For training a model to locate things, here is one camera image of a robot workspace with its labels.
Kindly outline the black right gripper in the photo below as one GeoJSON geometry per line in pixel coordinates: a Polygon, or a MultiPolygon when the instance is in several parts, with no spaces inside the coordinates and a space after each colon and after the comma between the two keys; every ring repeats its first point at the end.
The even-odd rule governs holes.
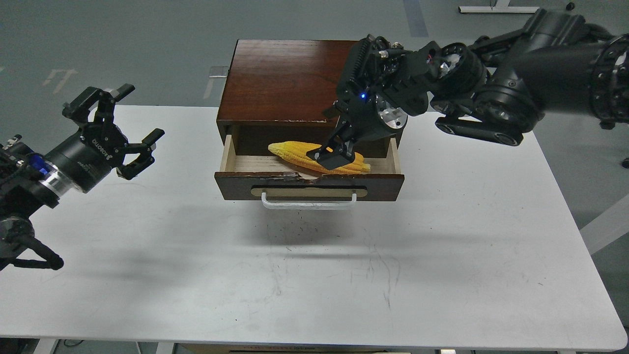
{"type": "Polygon", "coordinates": [[[321,146],[306,153],[326,170],[355,161],[354,145],[403,131],[407,118],[424,114],[433,85],[433,43],[407,50],[369,34],[346,58],[336,89],[338,123],[321,146]]]}

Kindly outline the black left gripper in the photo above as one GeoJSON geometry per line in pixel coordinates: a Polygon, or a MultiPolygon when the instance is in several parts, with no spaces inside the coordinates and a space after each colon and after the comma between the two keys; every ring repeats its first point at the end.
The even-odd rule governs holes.
{"type": "Polygon", "coordinates": [[[128,143],[121,130],[113,130],[116,103],[135,89],[131,84],[112,91],[87,87],[72,102],[63,104],[62,115],[81,130],[45,154],[45,159],[68,177],[77,190],[89,192],[115,168],[119,177],[131,180],[154,163],[152,153],[164,130],[155,128],[136,144],[128,143]],[[123,164],[129,154],[137,154],[136,159],[123,164]]]}

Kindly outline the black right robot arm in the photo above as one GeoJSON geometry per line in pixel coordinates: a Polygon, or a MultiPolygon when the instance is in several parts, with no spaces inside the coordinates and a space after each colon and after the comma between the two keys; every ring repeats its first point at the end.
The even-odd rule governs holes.
{"type": "Polygon", "coordinates": [[[518,146],[548,112],[628,122],[628,36],[577,14],[538,9],[519,30],[473,45],[405,49],[370,34],[355,43],[324,111],[332,134],[307,156],[327,170],[353,163],[353,146],[402,131],[432,107],[447,134],[518,146]]]}

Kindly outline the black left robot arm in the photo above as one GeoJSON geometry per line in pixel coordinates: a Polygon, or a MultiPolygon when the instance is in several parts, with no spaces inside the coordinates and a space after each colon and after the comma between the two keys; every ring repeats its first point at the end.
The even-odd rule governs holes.
{"type": "Polygon", "coordinates": [[[69,190],[89,192],[112,170],[131,180],[154,163],[152,153],[164,130],[156,128],[133,144],[114,123],[116,104],[134,89],[131,84],[115,90],[87,87],[65,103],[61,113],[77,131],[46,154],[32,150],[19,134],[1,146],[1,267],[63,267],[61,256],[36,239],[30,217],[43,206],[58,206],[69,190]]]}

